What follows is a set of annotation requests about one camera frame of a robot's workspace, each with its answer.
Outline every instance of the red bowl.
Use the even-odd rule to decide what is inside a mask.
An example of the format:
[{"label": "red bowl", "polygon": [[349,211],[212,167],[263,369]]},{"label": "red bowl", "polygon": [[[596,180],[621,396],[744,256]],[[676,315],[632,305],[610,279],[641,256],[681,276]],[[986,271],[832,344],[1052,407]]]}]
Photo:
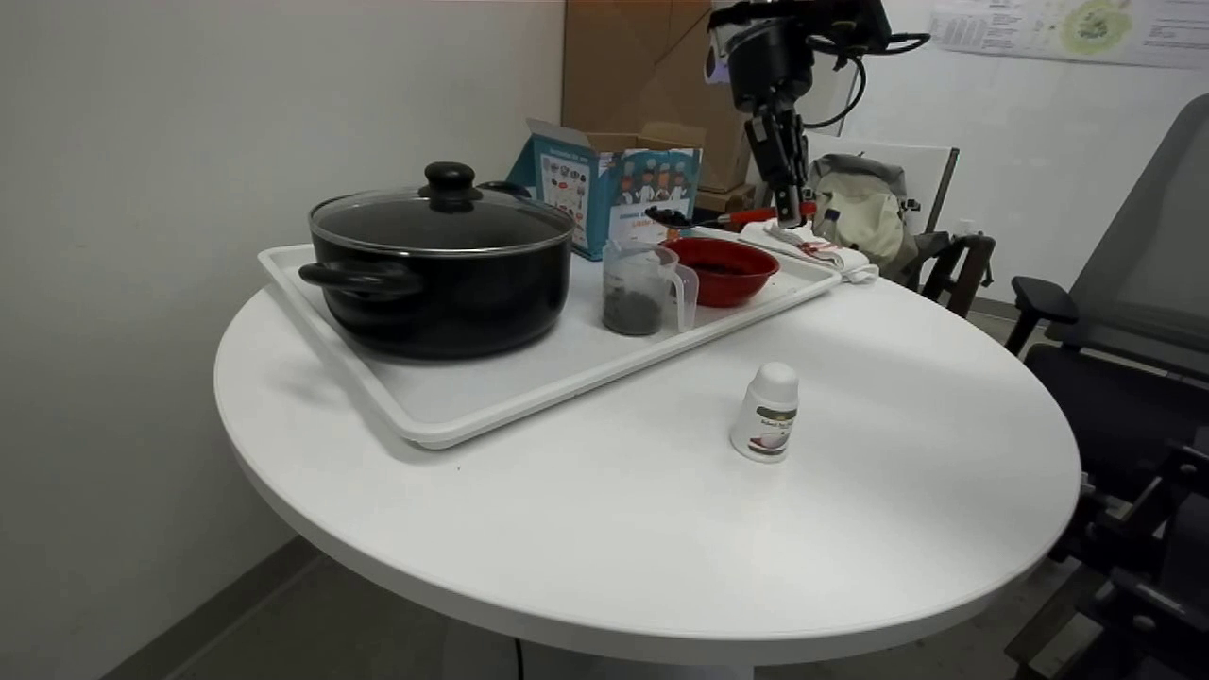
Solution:
[{"label": "red bowl", "polygon": [[778,271],[771,255],[742,242],[681,238],[670,251],[703,279],[700,305],[744,305]]}]

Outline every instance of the pot lid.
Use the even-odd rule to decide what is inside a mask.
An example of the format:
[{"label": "pot lid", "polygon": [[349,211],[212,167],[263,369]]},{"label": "pot lid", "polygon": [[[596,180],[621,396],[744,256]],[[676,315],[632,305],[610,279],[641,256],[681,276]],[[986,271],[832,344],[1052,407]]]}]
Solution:
[{"label": "pot lid", "polygon": [[462,163],[429,163],[423,188],[350,192],[311,211],[321,242],[402,256],[506,256],[572,238],[572,211],[475,188]]}]

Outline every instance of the black pot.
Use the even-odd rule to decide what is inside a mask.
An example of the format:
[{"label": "black pot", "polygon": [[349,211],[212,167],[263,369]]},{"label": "black pot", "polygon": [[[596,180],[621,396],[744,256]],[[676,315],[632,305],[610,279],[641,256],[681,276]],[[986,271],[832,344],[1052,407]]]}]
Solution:
[{"label": "black pot", "polygon": [[475,359],[547,338],[565,303],[572,214],[511,188],[475,188],[462,163],[408,192],[356,192],[311,211],[334,318],[402,359]]}]

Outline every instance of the pot lid handle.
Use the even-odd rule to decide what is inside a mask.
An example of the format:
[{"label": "pot lid handle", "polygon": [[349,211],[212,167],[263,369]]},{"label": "pot lid handle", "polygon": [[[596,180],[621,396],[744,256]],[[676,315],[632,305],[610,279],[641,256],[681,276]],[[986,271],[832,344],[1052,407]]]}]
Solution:
[{"label": "pot lid handle", "polygon": [[475,187],[475,169],[465,163],[429,163],[423,179],[429,192],[470,192]]}]

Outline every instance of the white bottle cap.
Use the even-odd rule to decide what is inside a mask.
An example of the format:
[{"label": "white bottle cap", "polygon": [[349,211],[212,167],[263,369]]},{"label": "white bottle cap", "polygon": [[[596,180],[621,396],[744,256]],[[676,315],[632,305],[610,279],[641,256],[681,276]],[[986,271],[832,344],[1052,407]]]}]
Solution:
[{"label": "white bottle cap", "polygon": [[763,363],[753,393],[776,407],[796,407],[796,369],[787,363]]}]

